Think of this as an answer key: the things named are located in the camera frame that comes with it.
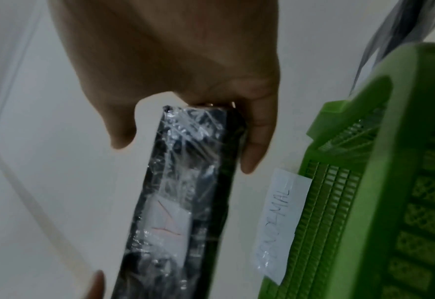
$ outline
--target green plastic basket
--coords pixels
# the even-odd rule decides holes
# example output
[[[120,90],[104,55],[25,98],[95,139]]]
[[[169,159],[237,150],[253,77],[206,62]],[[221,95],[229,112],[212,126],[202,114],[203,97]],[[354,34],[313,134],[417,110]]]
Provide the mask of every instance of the green plastic basket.
[[[286,275],[259,298],[435,299],[435,44],[398,48],[308,135]]]

